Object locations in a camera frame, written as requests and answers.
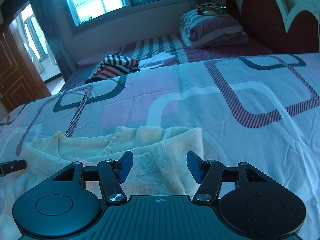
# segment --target headboard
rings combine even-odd
[[[299,3],[289,12],[284,0],[226,0],[244,31],[276,54],[319,52],[318,10]]]

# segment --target wooden door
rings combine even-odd
[[[24,47],[15,20],[0,28],[0,93],[9,112],[51,95]]]

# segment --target silver bolt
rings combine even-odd
[[[208,202],[211,200],[211,196],[209,194],[198,194],[196,199],[201,202]]]
[[[108,199],[111,202],[120,202],[121,200],[124,199],[124,196],[119,193],[114,193],[114,194],[109,195]]]

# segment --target folded striped garment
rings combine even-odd
[[[120,55],[110,55],[105,57],[100,63],[97,71],[92,78],[108,79],[127,75],[139,70],[139,61],[132,57],[123,57]]]

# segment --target cream knit sweater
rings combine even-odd
[[[23,193],[73,161],[84,166],[107,159],[118,160],[127,150],[133,152],[133,167],[122,189],[130,195],[194,195],[199,185],[190,174],[186,155],[194,151],[203,158],[200,128],[143,126],[118,127],[112,135],[96,138],[67,138],[58,132],[26,144],[20,158],[27,168],[11,175],[0,214],[0,239],[16,240],[21,234],[12,218],[12,206]],[[98,182],[86,188],[101,197]]]

